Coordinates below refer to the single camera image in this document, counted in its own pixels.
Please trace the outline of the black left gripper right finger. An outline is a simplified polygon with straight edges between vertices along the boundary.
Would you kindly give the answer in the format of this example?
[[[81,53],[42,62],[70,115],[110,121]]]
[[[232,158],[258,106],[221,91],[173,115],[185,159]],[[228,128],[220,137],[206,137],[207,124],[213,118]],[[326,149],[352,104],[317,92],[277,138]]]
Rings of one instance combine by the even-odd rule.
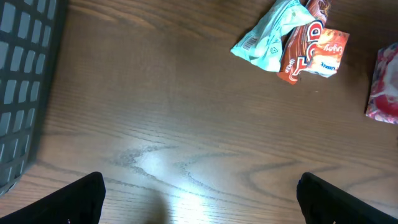
[[[297,200],[307,224],[397,224],[396,218],[310,172],[297,184]]]

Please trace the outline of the purple pantyliner pack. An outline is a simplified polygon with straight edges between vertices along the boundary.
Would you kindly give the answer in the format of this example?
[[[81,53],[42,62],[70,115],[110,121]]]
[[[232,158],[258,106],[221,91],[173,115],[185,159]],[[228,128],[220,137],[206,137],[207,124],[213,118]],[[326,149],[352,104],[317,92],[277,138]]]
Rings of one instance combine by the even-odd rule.
[[[397,43],[377,53],[365,115],[376,121],[397,124]]]

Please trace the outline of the brown orange chocolate bar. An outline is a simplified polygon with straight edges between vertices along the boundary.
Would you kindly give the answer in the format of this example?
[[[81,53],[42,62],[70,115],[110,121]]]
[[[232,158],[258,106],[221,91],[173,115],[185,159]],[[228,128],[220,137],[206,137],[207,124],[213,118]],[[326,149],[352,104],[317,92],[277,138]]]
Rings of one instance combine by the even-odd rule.
[[[290,35],[281,60],[279,78],[294,85],[299,73],[304,71],[312,58],[317,42],[325,27],[332,0],[309,0],[306,8],[315,18],[304,26],[296,27]]]

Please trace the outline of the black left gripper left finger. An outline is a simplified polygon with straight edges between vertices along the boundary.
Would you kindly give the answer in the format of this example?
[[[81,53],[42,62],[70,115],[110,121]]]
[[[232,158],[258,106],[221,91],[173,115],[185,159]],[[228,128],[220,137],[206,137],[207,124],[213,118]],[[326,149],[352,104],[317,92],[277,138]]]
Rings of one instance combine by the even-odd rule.
[[[92,172],[60,190],[1,218],[1,224],[98,224],[106,189]]]

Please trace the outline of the mint green wipes pack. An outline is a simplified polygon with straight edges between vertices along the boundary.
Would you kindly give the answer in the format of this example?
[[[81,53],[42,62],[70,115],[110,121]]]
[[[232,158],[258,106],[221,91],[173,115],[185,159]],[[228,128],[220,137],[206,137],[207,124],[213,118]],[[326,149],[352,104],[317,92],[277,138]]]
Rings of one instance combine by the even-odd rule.
[[[277,0],[231,53],[268,72],[279,72],[282,37],[315,18],[299,0]]]

